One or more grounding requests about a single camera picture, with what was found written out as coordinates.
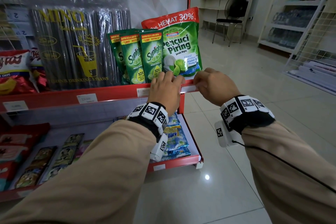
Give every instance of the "chair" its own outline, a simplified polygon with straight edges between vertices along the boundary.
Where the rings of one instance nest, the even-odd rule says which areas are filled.
[[[240,41],[239,41],[239,43],[241,44],[242,37],[243,37],[244,21],[245,21],[246,11],[247,11],[249,2],[250,2],[250,0],[228,0],[228,2],[225,5],[226,19],[217,19],[216,20],[215,32],[213,33],[212,43],[215,39],[217,24],[223,24],[224,40],[225,40],[225,37],[227,36],[226,32],[225,32],[225,25],[235,24],[233,32],[232,32],[232,36],[230,38],[229,47],[230,47],[230,44],[231,44],[233,34],[235,33],[235,30],[237,29],[237,26],[240,26],[239,29],[241,30]]]

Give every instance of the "beige sleeve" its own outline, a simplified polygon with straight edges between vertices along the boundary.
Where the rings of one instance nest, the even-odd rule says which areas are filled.
[[[77,162],[23,199],[1,223],[132,223],[155,143],[139,124],[113,123]]]
[[[336,189],[336,167],[279,122],[245,128],[245,145],[258,146]],[[246,149],[259,195],[273,224],[336,223],[336,194],[257,149]]]

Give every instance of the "person's right hand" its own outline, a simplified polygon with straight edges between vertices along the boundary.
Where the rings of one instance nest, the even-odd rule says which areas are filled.
[[[218,106],[241,94],[230,77],[210,67],[197,72],[194,84],[205,99]]]

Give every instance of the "floor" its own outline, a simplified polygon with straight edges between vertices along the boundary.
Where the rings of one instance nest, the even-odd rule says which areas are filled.
[[[211,44],[212,34],[199,32],[203,68],[229,75],[242,94],[266,104],[277,120],[336,165],[336,97],[282,74],[287,58],[248,41],[228,47],[219,35]],[[204,157],[203,168],[186,166],[148,174],[134,223],[271,224],[244,148],[218,144],[214,123],[221,119],[219,108],[199,92],[187,93],[184,115]],[[16,203],[0,204],[0,213]]]

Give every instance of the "wire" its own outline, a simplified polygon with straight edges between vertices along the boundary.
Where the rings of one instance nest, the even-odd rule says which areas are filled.
[[[238,142],[238,141],[234,141],[234,140],[232,140],[232,142],[233,142],[233,143],[240,144],[240,145],[244,146],[245,148],[256,149],[256,150],[261,150],[261,151],[263,151],[263,152],[266,152],[266,153],[268,153],[269,155],[271,155],[271,156],[277,158],[278,160],[282,161],[283,163],[285,163],[285,164],[289,165],[290,167],[294,168],[295,170],[297,170],[297,171],[303,173],[304,175],[307,175],[309,178],[311,178],[311,179],[313,179],[314,181],[318,182],[319,184],[323,185],[324,187],[326,187],[327,189],[331,190],[332,192],[336,193],[336,190],[335,190],[334,188],[330,187],[328,184],[325,184],[324,182],[320,181],[319,179],[317,179],[317,178],[311,176],[310,174],[306,173],[305,171],[301,170],[300,168],[298,168],[298,167],[292,165],[291,163],[288,163],[287,161],[283,160],[282,158],[279,158],[278,156],[274,155],[273,153],[271,153],[271,152],[269,152],[269,151],[267,151],[267,150],[264,150],[264,149],[262,149],[262,148],[260,148],[260,147],[258,147],[258,146],[248,146],[248,145],[244,145],[244,144],[242,144],[242,143],[240,143],[240,142]]]

